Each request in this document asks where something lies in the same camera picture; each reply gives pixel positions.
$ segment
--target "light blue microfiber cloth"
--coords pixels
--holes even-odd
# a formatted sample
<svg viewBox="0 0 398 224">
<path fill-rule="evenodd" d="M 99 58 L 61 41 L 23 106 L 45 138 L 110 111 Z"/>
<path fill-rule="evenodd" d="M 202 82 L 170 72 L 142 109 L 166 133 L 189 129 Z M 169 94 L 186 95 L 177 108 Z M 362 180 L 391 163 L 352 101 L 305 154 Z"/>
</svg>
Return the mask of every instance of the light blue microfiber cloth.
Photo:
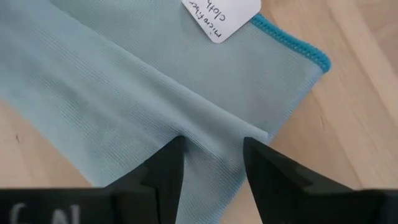
<svg viewBox="0 0 398 224">
<path fill-rule="evenodd" d="M 189 139 L 178 223 L 219 222 L 243 138 L 269 143 L 329 67 L 261 15 L 214 44 L 180 0 L 0 1 L 1 99 L 93 185 Z"/>
</svg>

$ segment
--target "paper label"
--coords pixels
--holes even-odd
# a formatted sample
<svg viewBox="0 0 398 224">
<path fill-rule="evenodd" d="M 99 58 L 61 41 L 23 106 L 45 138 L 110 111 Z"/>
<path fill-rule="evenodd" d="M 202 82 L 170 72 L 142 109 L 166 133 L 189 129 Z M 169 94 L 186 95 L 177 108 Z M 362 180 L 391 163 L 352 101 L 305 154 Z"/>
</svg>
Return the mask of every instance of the paper label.
<svg viewBox="0 0 398 224">
<path fill-rule="evenodd" d="M 214 43 L 222 43 L 255 16 L 261 0 L 181 0 Z"/>
</svg>

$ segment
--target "wooden table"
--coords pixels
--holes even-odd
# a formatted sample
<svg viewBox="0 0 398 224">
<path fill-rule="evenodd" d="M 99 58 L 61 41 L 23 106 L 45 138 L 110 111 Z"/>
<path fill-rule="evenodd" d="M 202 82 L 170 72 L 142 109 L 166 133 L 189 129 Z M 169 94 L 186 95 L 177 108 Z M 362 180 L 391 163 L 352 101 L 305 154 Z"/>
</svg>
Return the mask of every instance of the wooden table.
<svg viewBox="0 0 398 224">
<path fill-rule="evenodd" d="M 263 0 L 266 17 L 333 62 L 275 149 L 352 188 L 398 188 L 396 12 L 396 0 Z M 90 186 L 5 102 L 0 149 L 1 187 Z M 223 223 L 261 223 L 247 183 Z"/>
</svg>

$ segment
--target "wooden surface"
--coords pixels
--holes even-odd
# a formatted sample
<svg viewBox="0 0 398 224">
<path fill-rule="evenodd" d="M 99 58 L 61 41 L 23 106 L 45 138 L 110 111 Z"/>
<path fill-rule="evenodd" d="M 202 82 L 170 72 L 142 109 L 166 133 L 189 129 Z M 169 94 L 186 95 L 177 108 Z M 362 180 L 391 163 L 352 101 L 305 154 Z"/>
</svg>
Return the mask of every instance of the wooden surface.
<svg viewBox="0 0 398 224">
<path fill-rule="evenodd" d="M 324 50 L 333 68 L 272 146 L 352 188 L 398 188 L 396 0 L 263 0 L 262 13 Z M 4 102 L 1 187 L 87 187 L 79 172 Z M 223 223 L 261 223 L 248 184 Z"/>
</svg>

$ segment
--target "cloth fold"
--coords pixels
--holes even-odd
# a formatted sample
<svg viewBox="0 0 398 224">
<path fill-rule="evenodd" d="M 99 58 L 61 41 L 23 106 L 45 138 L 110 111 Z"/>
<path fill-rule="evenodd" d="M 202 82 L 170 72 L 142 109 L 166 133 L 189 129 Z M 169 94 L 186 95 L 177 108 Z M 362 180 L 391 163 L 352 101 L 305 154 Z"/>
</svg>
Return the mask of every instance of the cloth fold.
<svg viewBox="0 0 398 224">
<path fill-rule="evenodd" d="M 219 222 L 243 138 L 269 143 L 322 73 L 252 24 L 212 43 L 178 0 L 0 2 L 0 97 L 93 185 L 189 140 L 178 223 Z"/>
</svg>

